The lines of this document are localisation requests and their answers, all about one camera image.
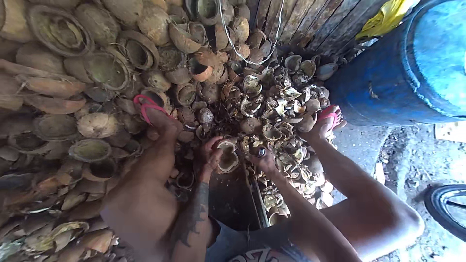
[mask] person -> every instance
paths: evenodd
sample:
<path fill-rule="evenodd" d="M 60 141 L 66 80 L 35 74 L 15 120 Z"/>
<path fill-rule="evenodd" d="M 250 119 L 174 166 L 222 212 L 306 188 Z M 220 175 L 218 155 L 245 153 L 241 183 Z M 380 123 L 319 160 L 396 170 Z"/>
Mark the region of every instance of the person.
<path fill-rule="evenodd" d="M 325 134 L 343 125 L 332 105 L 309 133 L 327 180 L 347 199 L 317 210 L 275 166 L 271 152 L 250 158 L 274 182 L 291 216 L 257 231 L 237 232 L 209 218 L 209 181 L 222 151 L 211 139 L 202 147 L 203 163 L 192 198 L 181 208 L 166 188 L 174 166 L 174 148 L 182 125 L 159 108 L 144 109 L 160 137 L 140 157 L 104 201 L 104 221 L 144 261 L 301 262 L 371 261 L 409 244 L 424 224 L 419 214 L 335 150 Z"/>

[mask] dirt ground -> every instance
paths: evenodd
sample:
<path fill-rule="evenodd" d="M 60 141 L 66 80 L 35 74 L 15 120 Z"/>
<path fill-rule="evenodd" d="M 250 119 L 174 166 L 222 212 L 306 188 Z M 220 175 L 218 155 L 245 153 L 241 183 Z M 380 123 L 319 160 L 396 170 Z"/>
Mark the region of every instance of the dirt ground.
<path fill-rule="evenodd" d="M 369 173 L 383 163 L 385 185 L 415 208 L 425 231 L 411 245 L 378 262 L 464 261 L 466 243 L 444 230 L 427 213 L 423 195 L 429 185 L 466 181 L 465 143 L 436 139 L 433 125 L 409 127 L 356 127 L 336 133 L 339 150 Z"/>

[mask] pile of coconut shells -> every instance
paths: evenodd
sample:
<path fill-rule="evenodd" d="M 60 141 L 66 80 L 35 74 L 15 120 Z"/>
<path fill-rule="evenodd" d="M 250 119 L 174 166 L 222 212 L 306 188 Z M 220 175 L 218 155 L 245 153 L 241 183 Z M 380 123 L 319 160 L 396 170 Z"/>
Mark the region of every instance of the pile of coconut shells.
<path fill-rule="evenodd" d="M 133 261 L 99 216 L 102 199 L 158 138 L 133 98 L 150 96 L 184 130 L 166 186 L 186 201 L 194 152 L 228 140 L 219 170 L 261 183 L 271 224 L 280 193 L 244 160 L 260 146 L 319 208 L 333 189 L 297 132 L 329 105 L 320 56 L 273 56 L 244 0 L 0 0 L 0 260 Z"/>

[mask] bicycle tire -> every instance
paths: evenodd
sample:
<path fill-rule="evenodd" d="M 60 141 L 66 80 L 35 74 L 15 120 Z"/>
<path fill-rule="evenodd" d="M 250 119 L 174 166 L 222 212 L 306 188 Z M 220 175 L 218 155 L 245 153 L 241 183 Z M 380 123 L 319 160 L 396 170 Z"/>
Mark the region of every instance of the bicycle tire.
<path fill-rule="evenodd" d="M 446 201 L 453 196 L 466 196 L 466 185 L 433 187 L 424 195 L 424 204 L 435 221 L 466 242 L 466 227 L 458 223 L 446 209 Z"/>

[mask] sandal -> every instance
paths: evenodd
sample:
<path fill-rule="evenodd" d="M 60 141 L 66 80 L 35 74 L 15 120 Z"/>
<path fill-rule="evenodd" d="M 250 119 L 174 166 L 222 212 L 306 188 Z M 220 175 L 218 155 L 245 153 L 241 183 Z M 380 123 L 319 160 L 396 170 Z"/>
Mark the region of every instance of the sandal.
<path fill-rule="evenodd" d="M 139 99 L 145 99 L 148 103 L 142 104 Z M 159 111 L 162 111 L 165 113 L 168 117 L 174 119 L 172 116 L 170 116 L 163 108 L 161 108 L 157 103 L 154 102 L 154 100 L 150 99 L 148 96 L 145 95 L 137 95 L 133 99 L 133 103 L 139 105 L 141 107 L 141 114 L 143 116 L 144 121 L 146 121 L 150 126 L 154 126 L 151 121 L 149 120 L 149 117 L 147 116 L 147 109 L 148 108 L 153 108 Z"/>
<path fill-rule="evenodd" d="M 319 113 L 319 117 L 317 118 L 317 121 L 319 122 L 319 121 L 324 120 L 326 118 L 333 117 L 333 124 L 332 124 L 332 128 L 330 128 L 330 130 L 333 130 L 337 125 L 340 124 L 338 122 L 338 115 L 335 112 L 329 112 L 331 110 L 331 108 L 334 107 L 334 106 L 337 106 L 337 105 L 333 104 L 333 105 L 330 105 L 329 107 L 327 107 L 326 109 L 322 110 L 322 112 Z"/>

